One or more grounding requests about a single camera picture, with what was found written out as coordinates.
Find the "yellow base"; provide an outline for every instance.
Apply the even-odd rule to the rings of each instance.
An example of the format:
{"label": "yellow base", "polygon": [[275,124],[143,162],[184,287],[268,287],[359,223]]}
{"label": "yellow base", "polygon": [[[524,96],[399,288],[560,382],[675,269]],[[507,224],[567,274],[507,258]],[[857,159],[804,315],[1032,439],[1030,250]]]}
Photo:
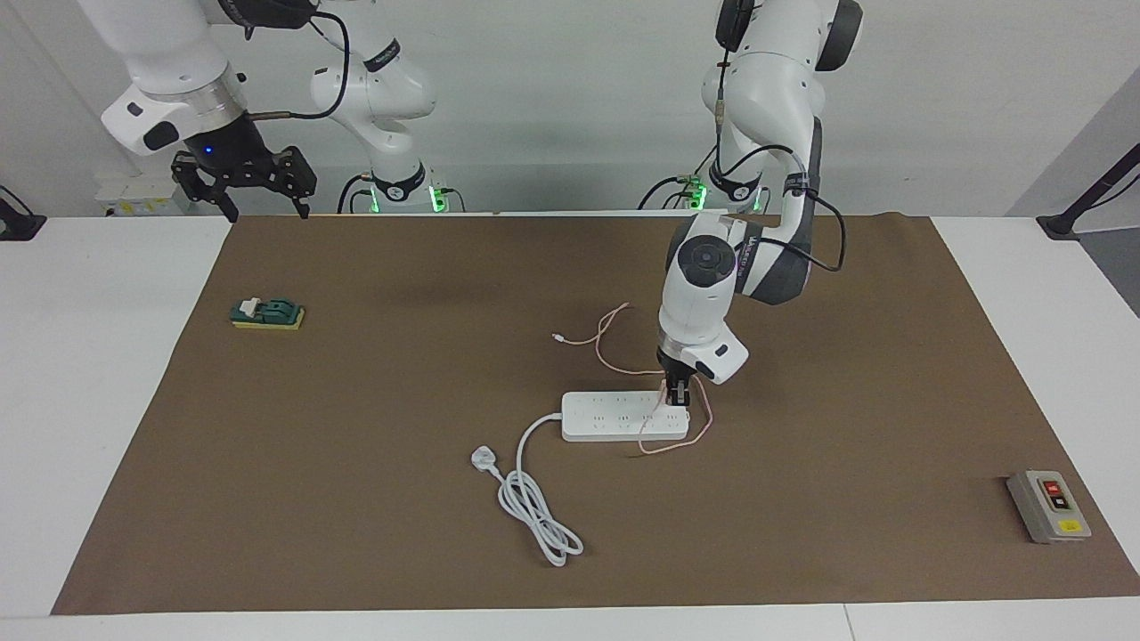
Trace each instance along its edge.
{"label": "yellow base", "polygon": [[269,324],[269,323],[239,323],[237,320],[230,320],[230,323],[233,323],[235,327],[239,327],[242,330],[286,330],[286,331],[291,331],[291,330],[300,330],[301,328],[301,320],[304,320],[304,308],[303,307],[301,308],[301,311],[299,311],[298,315],[296,315],[296,323],[293,323],[292,325],[272,325],[272,324]]}

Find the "brown paper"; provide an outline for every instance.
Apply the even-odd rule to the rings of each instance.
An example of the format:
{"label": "brown paper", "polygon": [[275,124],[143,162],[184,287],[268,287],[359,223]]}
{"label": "brown paper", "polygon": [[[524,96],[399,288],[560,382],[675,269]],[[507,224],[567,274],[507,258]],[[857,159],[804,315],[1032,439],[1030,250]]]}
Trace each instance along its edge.
{"label": "brown paper", "polygon": [[[1140,593],[937,233],[898,214],[853,219],[847,268],[799,299],[738,299],[751,358],[709,386],[699,445],[636,457],[539,429],[526,468],[586,544],[549,567],[469,457],[512,469],[565,391],[657,388],[551,332],[633,301],[603,349],[652,368],[677,222],[243,218],[55,614]],[[234,328],[253,295],[304,325]],[[1029,468],[1065,474],[1091,539],[1029,542],[1003,484]]]}

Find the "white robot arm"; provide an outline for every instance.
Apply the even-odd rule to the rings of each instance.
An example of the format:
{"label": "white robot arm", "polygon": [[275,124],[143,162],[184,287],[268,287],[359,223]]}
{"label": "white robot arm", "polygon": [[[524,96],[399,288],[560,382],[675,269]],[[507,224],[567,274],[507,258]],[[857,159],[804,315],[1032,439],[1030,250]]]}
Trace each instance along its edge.
{"label": "white robot arm", "polygon": [[780,305],[807,283],[823,140],[823,88],[815,73],[842,66],[862,17],[854,0],[722,6],[717,39],[736,56],[723,98],[722,68],[709,72],[703,88],[718,127],[708,179],[731,202],[748,203],[756,197],[764,156],[774,154],[785,173],[783,210],[776,227],[701,212],[677,229],[658,315],[658,360],[670,405],[689,404],[692,374],[723,383],[748,359],[724,322],[733,293]]}
{"label": "white robot arm", "polygon": [[[179,141],[171,170],[192,201],[217,204],[233,221],[237,208],[228,187],[264,187],[288,196],[302,218],[317,178],[301,151],[266,149],[256,121],[314,119],[328,113],[368,151],[372,181],[390,209],[441,202],[433,172],[423,165],[401,120],[422,117],[435,105],[425,74],[400,56],[375,0],[78,0],[99,35],[127,64],[131,87],[103,114],[103,122],[125,147],[153,154]],[[348,81],[343,67],[318,70],[311,92],[323,114],[250,114],[237,76],[211,40],[207,17],[246,30],[301,29],[312,17],[339,21],[349,33]],[[337,29],[321,32],[343,51]],[[213,178],[206,185],[201,177]]]}
{"label": "white robot arm", "polygon": [[[218,205],[230,221],[237,208],[228,187],[284,194],[308,217],[316,175],[296,147],[266,148],[197,0],[78,2],[130,72],[131,87],[103,114],[112,136],[140,155],[185,141],[188,151],[171,164],[174,180],[192,201]],[[233,14],[246,5],[223,0],[222,7]],[[307,0],[275,0],[254,14],[260,26],[300,29],[315,11]],[[206,185],[199,172],[213,182]]]}
{"label": "white robot arm", "polygon": [[[425,203],[438,206],[433,187],[439,186],[439,179],[420,159],[412,135],[400,122],[426,116],[435,108],[435,90],[427,74],[405,58],[375,0],[325,0],[320,7],[349,25],[352,58],[348,88],[332,117],[368,152],[368,180],[377,187],[381,209],[422,209]],[[326,33],[326,40],[343,50],[340,33]],[[332,104],[340,86],[339,70],[318,70],[310,86],[314,102]]]}

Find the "charging cable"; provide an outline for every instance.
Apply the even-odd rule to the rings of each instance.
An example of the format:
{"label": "charging cable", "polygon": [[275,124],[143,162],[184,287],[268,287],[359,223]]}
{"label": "charging cable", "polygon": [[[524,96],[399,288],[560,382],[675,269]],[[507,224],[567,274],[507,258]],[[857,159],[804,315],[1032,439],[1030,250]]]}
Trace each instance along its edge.
{"label": "charging cable", "polygon": [[490,447],[483,445],[471,453],[471,464],[481,472],[490,473],[499,481],[499,505],[507,514],[530,528],[543,555],[556,568],[567,565],[569,555],[581,554],[581,538],[551,514],[551,508],[546,504],[546,497],[543,496],[538,481],[522,471],[522,451],[527,446],[527,439],[539,425],[548,421],[561,420],[562,414],[547,414],[531,423],[527,431],[522,432],[522,437],[519,439],[519,449],[514,455],[514,470],[505,477],[495,465],[495,453],[491,452]]}

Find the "white power strip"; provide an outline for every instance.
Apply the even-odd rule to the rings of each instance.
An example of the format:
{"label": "white power strip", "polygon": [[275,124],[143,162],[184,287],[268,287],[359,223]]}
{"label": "white power strip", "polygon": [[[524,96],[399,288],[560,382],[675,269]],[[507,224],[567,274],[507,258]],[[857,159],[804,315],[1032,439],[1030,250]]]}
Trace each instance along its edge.
{"label": "white power strip", "polygon": [[689,409],[665,404],[658,406],[659,393],[569,391],[562,395],[562,438],[569,441],[685,438],[689,433]]}

